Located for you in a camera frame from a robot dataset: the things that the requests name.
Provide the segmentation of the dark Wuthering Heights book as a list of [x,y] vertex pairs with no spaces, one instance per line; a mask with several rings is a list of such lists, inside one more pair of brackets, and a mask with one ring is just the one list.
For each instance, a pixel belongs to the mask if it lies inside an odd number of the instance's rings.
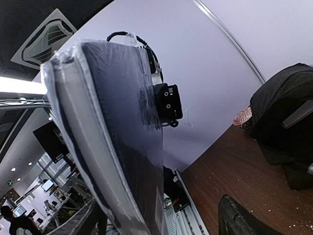
[[87,40],[41,65],[53,119],[122,235],[164,235],[163,132],[146,50]]

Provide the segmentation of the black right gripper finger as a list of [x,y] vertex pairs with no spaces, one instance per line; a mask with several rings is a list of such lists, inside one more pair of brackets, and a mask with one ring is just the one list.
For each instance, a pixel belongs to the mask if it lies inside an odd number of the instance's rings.
[[228,194],[218,204],[218,229],[220,235],[280,235]]

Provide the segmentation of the black student backpack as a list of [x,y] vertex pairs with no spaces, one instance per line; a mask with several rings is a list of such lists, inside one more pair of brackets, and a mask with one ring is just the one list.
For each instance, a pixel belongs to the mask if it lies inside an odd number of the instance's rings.
[[272,166],[281,166],[291,190],[313,186],[313,68],[287,67],[251,97],[255,139]]

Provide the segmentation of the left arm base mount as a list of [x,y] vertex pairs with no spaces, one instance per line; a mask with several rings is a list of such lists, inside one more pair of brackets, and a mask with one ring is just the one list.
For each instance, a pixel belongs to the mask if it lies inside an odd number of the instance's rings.
[[185,190],[179,181],[174,181],[176,174],[163,166],[163,186],[164,193],[170,198],[175,212],[179,212],[190,205]]

